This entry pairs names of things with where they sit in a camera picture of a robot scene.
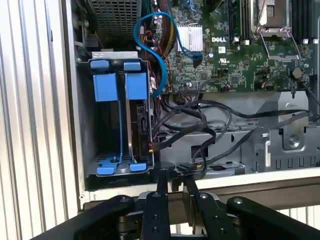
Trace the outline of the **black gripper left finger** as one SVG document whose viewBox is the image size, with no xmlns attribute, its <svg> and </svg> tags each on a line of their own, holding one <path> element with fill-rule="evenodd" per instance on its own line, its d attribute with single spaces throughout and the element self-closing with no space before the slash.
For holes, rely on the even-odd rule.
<svg viewBox="0 0 320 240">
<path fill-rule="evenodd" d="M 169 240 L 168 180 L 174 164 L 155 165 L 156 191 L 117 195 L 36 236 L 37 240 Z"/>
</svg>

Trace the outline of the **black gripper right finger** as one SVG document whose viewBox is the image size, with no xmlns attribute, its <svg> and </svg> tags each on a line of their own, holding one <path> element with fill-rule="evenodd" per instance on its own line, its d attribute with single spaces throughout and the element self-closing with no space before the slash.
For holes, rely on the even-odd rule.
<svg viewBox="0 0 320 240">
<path fill-rule="evenodd" d="M 183 178 L 189 195 L 189 222 L 209 240 L 318 240 L 320 231 L 246 197 L 226 204 L 200 192 L 194 178 Z"/>
</svg>

